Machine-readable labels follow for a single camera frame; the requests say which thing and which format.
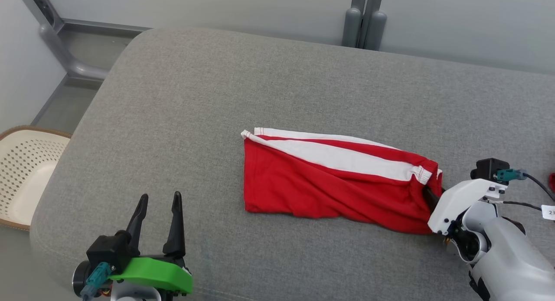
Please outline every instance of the white robotic arm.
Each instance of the white robotic arm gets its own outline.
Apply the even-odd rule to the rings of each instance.
[[[555,301],[555,269],[524,230],[499,217],[490,203],[508,184],[494,180],[494,171],[487,170],[491,180],[476,178],[446,190],[428,226],[456,245],[469,265],[470,286],[484,301]]]

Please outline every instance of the beige plastic basket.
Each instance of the beige plastic basket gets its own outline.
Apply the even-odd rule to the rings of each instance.
[[[29,230],[71,134],[22,126],[0,134],[0,224]]]

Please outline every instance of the gray floor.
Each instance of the gray floor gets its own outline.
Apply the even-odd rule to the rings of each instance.
[[[62,31],[62,40],[77,57],[91,65],[111,68],[132,37]],[[95,97],[100,82],[67,79],[53,93],[37,115],[36,125],[73,133],[81,117]],[[29,243],[29,232],[0,226],[0,280],[2,301],[78,301],[48,276],[40,261],[35,261]]]

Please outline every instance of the green bracket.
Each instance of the green bracket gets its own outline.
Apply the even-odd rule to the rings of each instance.
[[[133,258],[121,275],[111,275],[109,279],[123,279],[137,285],[179,293],[193,291],[193,277],[189,272],[176,264],[152,258]]]

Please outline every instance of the cable label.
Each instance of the cable label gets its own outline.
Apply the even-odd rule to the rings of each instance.
[[[542,204],[542,216],[546,220],[555,220],[555,206]]]

